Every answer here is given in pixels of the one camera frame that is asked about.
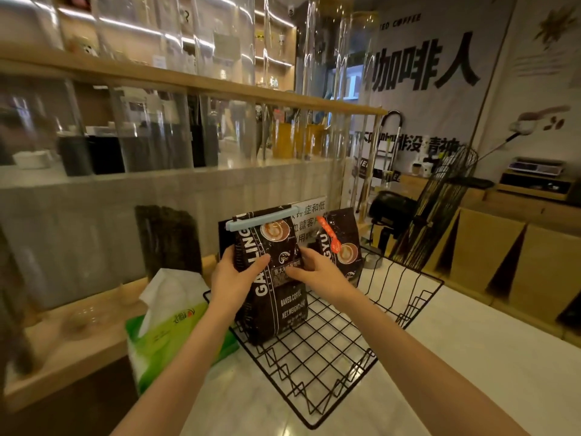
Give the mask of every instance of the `person's left hand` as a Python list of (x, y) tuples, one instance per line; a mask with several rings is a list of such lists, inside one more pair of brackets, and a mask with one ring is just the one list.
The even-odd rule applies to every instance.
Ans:
[(212, 274), (210, 306), (224, 309), (225, 313), (234, 319), (250, 291), (252, 282), (266, 268), (269, 261), (270, 254), (265, 254), (247, 270), (238, 272), (234, 268), (234, 246), (227, 248)]

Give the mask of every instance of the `light blue bag clip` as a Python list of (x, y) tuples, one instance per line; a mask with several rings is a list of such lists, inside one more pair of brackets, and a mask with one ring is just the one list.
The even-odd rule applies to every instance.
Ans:
[(264, 216), (252, 217), (251, 219), (245, 220), (228, 220), (226, 222), (226, 231), (232, 232), (247, 230), (248, 228), (264, 225), (265, 223), (271, 223), (276, 220), (284, 219), (285, 217), (296, 216), (300, 212), (301, 207), (293, 205), (290, 208), (277, 211), (276, 213), (265, 214)]

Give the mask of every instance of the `hand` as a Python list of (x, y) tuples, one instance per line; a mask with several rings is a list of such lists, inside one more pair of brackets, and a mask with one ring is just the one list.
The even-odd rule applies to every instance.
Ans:
[(234, 268), (234, 246), (228, 247), (212, 274), (212, 299), (210, 306), (218, 306), (234, 319), (246, 299), (252, 282), (270, 261), (270, 254), (257, 259), (243, 272)]
[(309, 285), (317, 295), (341, 312), (345, 312), (358, 290), (329, 258), (310, 248), (301, 248), (300, 252), (304, 260), (304, 269), (288, 266), (285, 268), (287, 275)]

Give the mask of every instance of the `person's right hand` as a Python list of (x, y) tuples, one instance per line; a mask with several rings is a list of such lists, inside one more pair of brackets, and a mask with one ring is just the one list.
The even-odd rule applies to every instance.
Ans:
[(301, 248), (300, 251), (305, 269), (288, 266), (285, 269), (287, 275), (309, 285), (317, 295), (345, 312), (349, 300), (358, 291), (329, 258), (309, 248)]

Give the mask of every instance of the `forearm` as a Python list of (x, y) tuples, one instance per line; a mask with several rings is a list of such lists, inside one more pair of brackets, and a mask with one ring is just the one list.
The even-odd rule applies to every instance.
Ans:
[(365, 295), (346, 311), (433, 436), (527, 435), (462, 375), (411, 337)]
[(233, 316), (210, 304), (174, 360), (112, 434), (179, 435), (233, 320)]

